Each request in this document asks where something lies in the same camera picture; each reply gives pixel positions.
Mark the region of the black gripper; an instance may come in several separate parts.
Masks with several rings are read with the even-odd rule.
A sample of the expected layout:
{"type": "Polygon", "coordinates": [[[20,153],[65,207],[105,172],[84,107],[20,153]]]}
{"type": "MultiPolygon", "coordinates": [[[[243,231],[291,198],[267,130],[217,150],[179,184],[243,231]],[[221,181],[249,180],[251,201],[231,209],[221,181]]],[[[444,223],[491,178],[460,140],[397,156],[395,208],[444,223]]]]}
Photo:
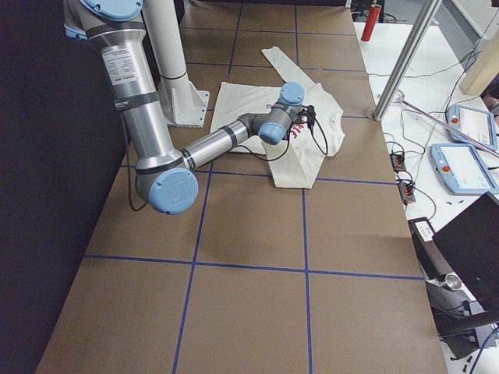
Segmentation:
{"type": "Polygon", "coordinates": [[[288,139],[296,139],[304,129],[308,129],[310,135],[314,137],[316,119],[317,113],[313,105],[302,106],[288,131],[288,139]]]}

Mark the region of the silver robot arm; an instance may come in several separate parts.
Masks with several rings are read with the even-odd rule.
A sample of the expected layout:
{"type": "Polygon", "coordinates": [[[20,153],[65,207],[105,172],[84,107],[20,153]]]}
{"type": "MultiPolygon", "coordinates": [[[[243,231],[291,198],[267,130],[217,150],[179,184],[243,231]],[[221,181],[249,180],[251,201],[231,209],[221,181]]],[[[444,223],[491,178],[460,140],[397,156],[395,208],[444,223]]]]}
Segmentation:
{"type": "Polygon", "coordinates": [[[129,177],[158,212],[179,214],[193,205],[199,166],[252,136],[276,145],[303,114],[303,86],[286,83],[268,112],[240,115],[176,149],[169,126],[202,124],[209,94],[189,80],[174,3],[66,1],[63,7],[67,35],[88,42],[104,63],[126,142],[138,156],[129,177]]]}

